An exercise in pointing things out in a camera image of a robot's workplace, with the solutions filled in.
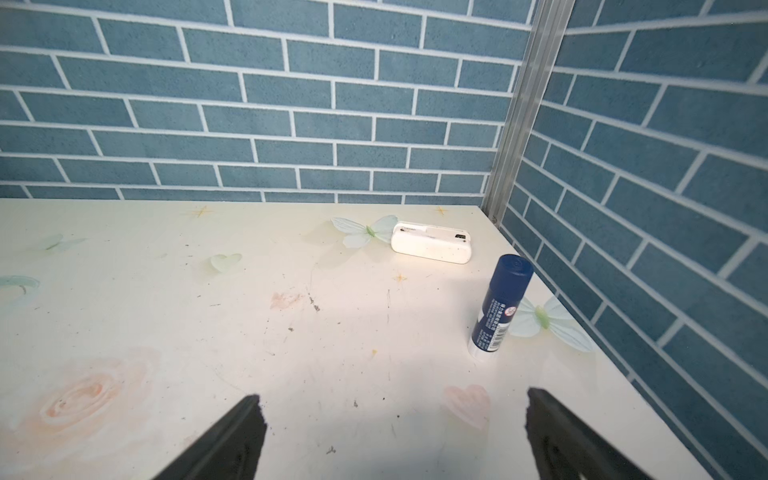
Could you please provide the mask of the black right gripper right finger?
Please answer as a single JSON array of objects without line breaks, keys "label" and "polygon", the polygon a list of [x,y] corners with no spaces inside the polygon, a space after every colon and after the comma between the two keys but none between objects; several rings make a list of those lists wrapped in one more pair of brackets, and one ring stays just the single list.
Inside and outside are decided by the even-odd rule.
[{"label": "black right gripper right finger", "polygon": [[649,477],[547,390],[527,395],[525,429],[541,479]]}]

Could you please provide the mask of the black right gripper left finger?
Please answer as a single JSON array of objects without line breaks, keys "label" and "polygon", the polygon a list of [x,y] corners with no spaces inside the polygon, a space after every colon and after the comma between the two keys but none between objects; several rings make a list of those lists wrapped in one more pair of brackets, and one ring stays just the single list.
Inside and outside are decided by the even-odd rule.
[{"label": "black right gripper left finger", "polygon": [[245,396],[154,479],[254,479],[266,433],[260,397]]}]

